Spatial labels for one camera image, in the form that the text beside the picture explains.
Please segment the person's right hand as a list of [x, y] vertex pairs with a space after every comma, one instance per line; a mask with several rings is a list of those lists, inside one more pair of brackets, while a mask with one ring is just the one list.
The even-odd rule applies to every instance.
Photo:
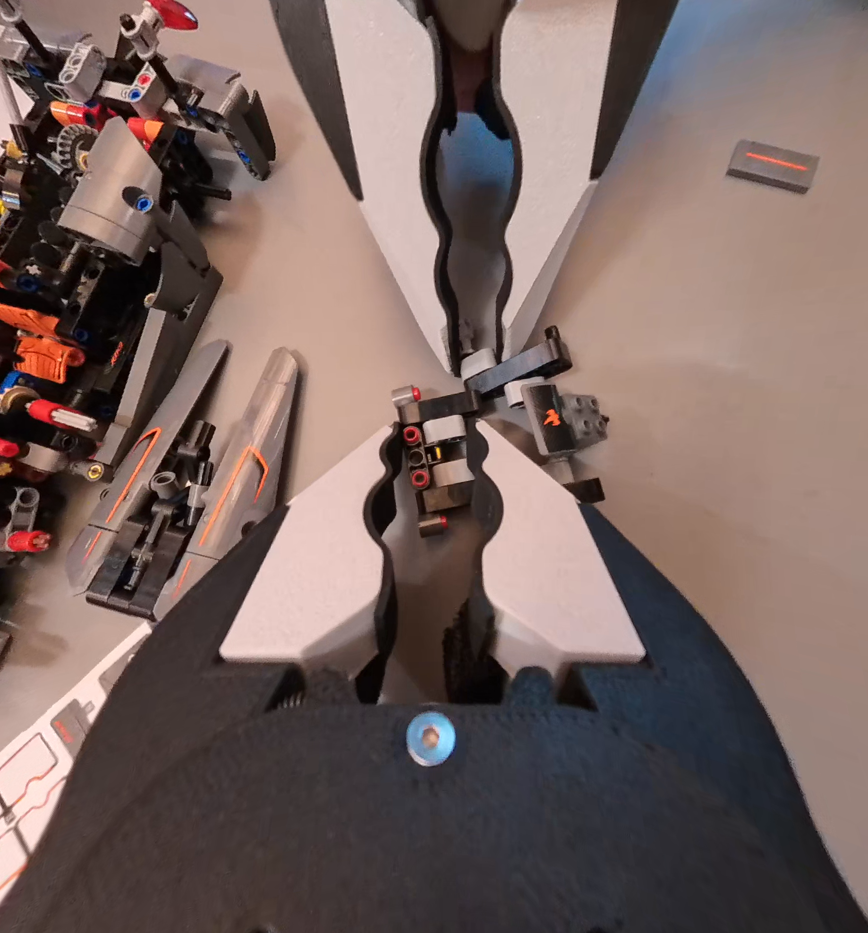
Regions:
[[456, 109], [458, 112], [473, 113], [482, 85], [491, 80], [491, 50], [471, 52], [462, 46], [451, 48], [451, 76]]

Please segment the black tile with orange stripe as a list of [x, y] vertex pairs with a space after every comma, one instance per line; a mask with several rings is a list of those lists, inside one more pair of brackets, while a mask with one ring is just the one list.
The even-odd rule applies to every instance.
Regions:
[[742, 139], [733, 149], [726, 176], [804, 195], [819, 164], [816, 155]]

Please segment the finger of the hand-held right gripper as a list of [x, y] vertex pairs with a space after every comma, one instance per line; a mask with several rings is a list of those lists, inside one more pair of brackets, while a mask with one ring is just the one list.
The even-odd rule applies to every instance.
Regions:
[[515, 137], [517, 198], [506, 229], [510, 291], [502, 356], [521, 351], [595, 190], [592, 158], [614, 1], [516, 3], [499, 43], [499, 90]]
[[431, 38], [395, 1], [329, 1], [327, 18], [362, 213], [421, 333], [451, 370], [448, 316], [436, 288], [440, 235], [422, 185], [422, 147], [436, 103]]

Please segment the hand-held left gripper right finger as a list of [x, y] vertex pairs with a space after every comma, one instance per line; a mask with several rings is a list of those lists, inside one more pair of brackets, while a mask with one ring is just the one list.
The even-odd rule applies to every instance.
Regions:
[[483, 420], [476, 437], [500, 500], [481, 558], [489, 654], [509, 677], [541, 668], [556, 685], [576, 664], [641, 662], [646, 650], [578, 499]]

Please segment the small black grey brick assembly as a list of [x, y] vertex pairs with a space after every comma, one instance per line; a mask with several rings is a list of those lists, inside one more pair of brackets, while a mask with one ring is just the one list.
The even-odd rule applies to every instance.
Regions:
[[440, 536], [449, 527], [448, 512], [467, 507], [474, 475], [467, 461], [467, 427], [477, 414], [476, 392], [426, 398], [414, 385], [391, 393], [400, 424], [408, 480], [417, 507], [418, 533]]

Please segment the black lego beam with connector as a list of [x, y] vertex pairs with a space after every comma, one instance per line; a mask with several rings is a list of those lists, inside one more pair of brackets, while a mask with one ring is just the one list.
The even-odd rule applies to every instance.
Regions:
[[581, 505], [598, 505], [605, 501], [603, 483], [599, 477], [578, 480], [569, 463], [564, 465], [568, 472], [567, 480], [562, 485]]
[[574, 366], [570, 350], [556, 325], [545, 328], [540, 343], [487, 366], [493, 359], [492, 351], [487, 350], [467, 356], [461, 364], [460, 379], [464, 389], [477, 393], [483, 400], [498, 398], [513, 382], [556, 377]]

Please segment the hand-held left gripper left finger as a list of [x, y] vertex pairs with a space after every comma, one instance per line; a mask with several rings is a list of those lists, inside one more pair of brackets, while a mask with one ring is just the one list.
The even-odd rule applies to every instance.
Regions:
[[223, 659], [330, 669], [381, 695], [397, 628], [393, 559], [399, 429], [382, 426], [295, 496], [220, 647]]

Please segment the large lego car chassis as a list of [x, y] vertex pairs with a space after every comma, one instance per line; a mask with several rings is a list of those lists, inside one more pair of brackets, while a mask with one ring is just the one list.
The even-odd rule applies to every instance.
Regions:
[[114, 478], [149, 426], [222, 284], [197, 224], [215, 184], [198, 134], [222, 136], [265, 180], [275, 142], [234, 68], [160, 51], [198, 29], [183, 2], [120, 16], [115, 50], [89, 33], [42, 38], [0, 2], [1, 611], [13, 569], [53, 543], [55, 478]]

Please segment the white sticker sheet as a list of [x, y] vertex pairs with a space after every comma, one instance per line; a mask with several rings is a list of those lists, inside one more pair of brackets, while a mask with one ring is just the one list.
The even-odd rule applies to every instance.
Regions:
[[107, 695], [151, 632], [142, 622], [0, 751], [0, 904], [51, 821]]

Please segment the black printed lego block assembly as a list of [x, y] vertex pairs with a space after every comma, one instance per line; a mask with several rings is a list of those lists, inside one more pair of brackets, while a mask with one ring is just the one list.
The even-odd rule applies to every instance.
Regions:
[[528, 416], [537, 450], [544, 458], [542, 468], [575, 496], [589, 499], [577, 489], [596, 481], [578, 482], [572, 460], [581, 449], [589, 449], [608, 437], [609, 419], [591, 394], [561, 392], [556, 382], [531, 377], [513, 380], [504, 388], [510, 409], [521, 408]]

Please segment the grey lego wing panel assembly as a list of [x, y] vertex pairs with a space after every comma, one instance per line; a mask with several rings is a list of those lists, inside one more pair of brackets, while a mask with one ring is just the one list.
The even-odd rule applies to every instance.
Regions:
[[214, 341], [188, 361], [71, 545], [68, 583], [90, 604], [160, 621], [274, 509], [299, 364], [272, 351], [216, 459], [196, 409], [229, 352]]

